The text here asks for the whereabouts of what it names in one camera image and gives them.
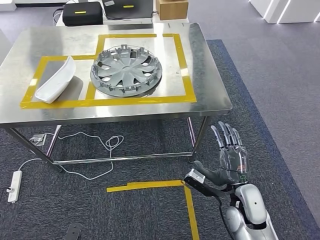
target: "table top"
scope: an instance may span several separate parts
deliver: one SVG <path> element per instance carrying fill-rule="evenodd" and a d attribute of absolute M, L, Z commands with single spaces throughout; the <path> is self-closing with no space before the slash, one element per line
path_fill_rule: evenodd
<path fill-rule="evenodd" d="M 88 0 L 88 2 L 99 2 L 101 7 L 103 9 L 103 2 L 101 0 Z M 153 10 L 156 11 L 155 9 L 155 0 L 150 0 L 153 1 Z M 74 3 L 78 3 L 78 0 L 69 0 L 67 1 L 66 4 L 74 4 Z M 153 14 L 152 21 L 151 18 L 131 18 L 131 19 L 126 19 L 126 20 L 110 20 L 107 19 L 105 15 L 103 15 L 103 24 L 104 25 L 120 25 L 120 24 L 158 24 L 158 23 L 189 23 L 188 18 L 185 19 L 172 19 L 172 20 L 160 20 L 159 16 L 156 13 Z M 56 26 L 60 27 L 64 26 L 65 24 L 63 21 L 63 14 L 60 14 L 59 19 L 57 21 Z"/>
<path fill-rule="evenodd" d="M 37 27 L 25 30 L 0 67 L 0 127 L 106 123 L 225 115 L 232 108 L 197 23 Z M 128 44 L 149 50 L 162 66 L 158 85 L 142 97 L 112 97 L 93 87 L 97 54 Z M 36 89 L 72 56 L 75 76 L 57 100 Z"/>

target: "black box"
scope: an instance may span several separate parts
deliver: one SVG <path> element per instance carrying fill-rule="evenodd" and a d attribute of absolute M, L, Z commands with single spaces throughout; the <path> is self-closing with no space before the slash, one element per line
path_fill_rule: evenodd
<path fill-rule="evenodd" d="M 103 9 L 97 1 L 66 4 L 62 20 L 66 26 L 103 24 Z"/>

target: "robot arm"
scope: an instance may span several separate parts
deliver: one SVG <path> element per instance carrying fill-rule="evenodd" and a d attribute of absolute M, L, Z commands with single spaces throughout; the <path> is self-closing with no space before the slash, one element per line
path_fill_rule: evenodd
<path fill-rule="evenodd" d="M 223 132 L 225 144 L 216 127 L 211 126 L 211 129 L 220 148 L 220 167 L 210 170 L 195 161 L 195 169 L 188 173 L 184 181 L 205 196 L 217 199 L 222 220 L 232 239 L 278 240 L 259 189 L 248 183 L 248 153 L 238 131 L 220 121 L 219 125 Z M 217 186 L 226 184 L 226 188 L 218 190 L 210 187 L 205 183 L 206 178 Z M 226 195 L 231 197 L 226 221 L 220 200 L 220 197 Z"/>

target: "yellow tape outline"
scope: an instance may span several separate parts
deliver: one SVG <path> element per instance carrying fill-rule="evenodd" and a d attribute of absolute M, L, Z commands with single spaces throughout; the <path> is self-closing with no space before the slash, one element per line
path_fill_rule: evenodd
<path fill-rule="evenodd" d="M 183 187 L 184 195 L 186 196 L 186 207 L 188 208 L 189 221 L 192 240 L 199 240 L 197 220 L 195 219 L 195 209 L 193 207 L 192 195 L 191 190 L 186 186 L 184 181 L 181 180 L 169 180 L 169 181 L 143 181 L 143 182 L 128 182 L 125 186 L 114 186 L 107 187 L 107 193 L 114 193 L 120 191 L 129 191 L 137 189 L 149 189 L 149 188 L 165 188 L 165 187 Z"/>
<path fill-rule="evenodd" d="M 106 39 L 108 38 L 155 38 L 155 33 L 148 34 L 100 34 L 98 36 L 95 55 L 72 55 L 74 60 L 95 60 L 103 50 Z M 182 75 L 182 81 L 186 95 L 177 96 L 155 96 L 155 97 L 122 97 L 111 99 L 94 99 L 96 88 L 90 81 L 84 100 L 54 101 L 48 104 L 41 101 L 32 101 L 37 89 L 37 85 L 44 73 L 46 65 L 50 61 L 65 61 L 68 56 L 42 56 L 38 64 L 33 78 L 26 91 L 20 106 L 22 109 L 58 109 L 58 108 L 79 108 L 96 106 L 119 106 L 119 105 L 141 105 L 141 104 L 169 104 L 169 103 L 195 103 L 197 101 L 192 83 L 189 75 L 186 57 L 181 43 L 180 36 L 177 33 L 164 33 L 164 38 L 174 38 L 177 59 Z"/>

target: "floor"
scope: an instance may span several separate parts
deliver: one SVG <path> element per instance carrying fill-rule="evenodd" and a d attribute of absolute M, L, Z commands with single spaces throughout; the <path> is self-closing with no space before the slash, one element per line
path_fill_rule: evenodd
<path fill-rule="evenodd" d="M 288 168 L 232 64 L 221 40 L 208 40 L 233 109 L 226 116 L 214 117 L 236 127 L 250 153 L 251 182 L 263 197 L 280 240 L 314 240 L 320 236 L 312 215 L 291 179 Z M 192 117 L 194 129 L 202 118 Z M 54 126 L 19 128 L 29 138 L 35 133 L 52 133 Z M 60 136 L 79 131 L 100 136 L 106 141 L 121 133 L 124 142 L 112 156 L 186 152 L 191 147 L 185 119 L 131 121 L 63 126 Z M 10 184 L 13 171 L 34 155 L 0 129 L 0 188 Z M 215 169 L 220 164 L 219 146 L 208 127 L 195 160 Z M 46 151 L 47 142 L 43 147 Z M 58 140 L 52 153 L 54 160 L 103 158 L 108 155 L 98 140 L 83 135 Z M 130 182 L 183 179 L 192 167 L 186 158 L 167 158 L 114 162 L 114 170 L 96 180 L 68 173 L 54 173 L 42 161 L 23 166 L 19 200 L 7 202 L 0 189 L 0 239 L 61 240 L 69 224 L 82 224 L 83 240 L 212 240 L 230 239 L 214 198 L 191 189 L 198 233 L 192 237 L 183 188 L 162 187 L 106 192 L 106 188 Z M 92 178 L 110 169 L 110 163 L 65 166 L 69 171 Z M 226 212 L 229 197 L 223 197 Z"/>
<path fill-rule="evenodd" d="M 222 39 L 320 226 L 320 23 L 266 24 L 247 0 L 189 0 L 188 17 L 208 40 Z M 0 12 L 14 43 L 32 26 L 52 26 L 57 7 Z"/>

